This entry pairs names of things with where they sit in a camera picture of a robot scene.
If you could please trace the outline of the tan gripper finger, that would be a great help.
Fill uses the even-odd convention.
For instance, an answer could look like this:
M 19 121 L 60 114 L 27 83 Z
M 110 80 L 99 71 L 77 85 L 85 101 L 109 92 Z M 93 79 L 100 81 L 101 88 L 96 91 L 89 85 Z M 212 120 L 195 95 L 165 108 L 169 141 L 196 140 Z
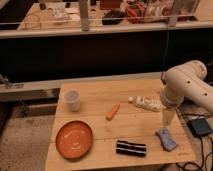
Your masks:
M 163 110 L 163 125 L 168 126 L 171 123 L 174 115 L 175 115 L 174 108 L 165 108 Z

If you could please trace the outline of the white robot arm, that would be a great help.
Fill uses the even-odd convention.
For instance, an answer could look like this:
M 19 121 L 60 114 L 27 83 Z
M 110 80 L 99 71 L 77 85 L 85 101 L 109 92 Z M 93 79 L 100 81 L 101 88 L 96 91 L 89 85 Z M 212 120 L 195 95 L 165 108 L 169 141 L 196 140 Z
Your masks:
M 199 60 L 174 66 L 165 72 L 165 85 L 160 92 L 165 126 L 171 123 L 175 109 L 184 98 L 213 113 L 213 87 L 204 81 L 206 76 L 207 68 Z

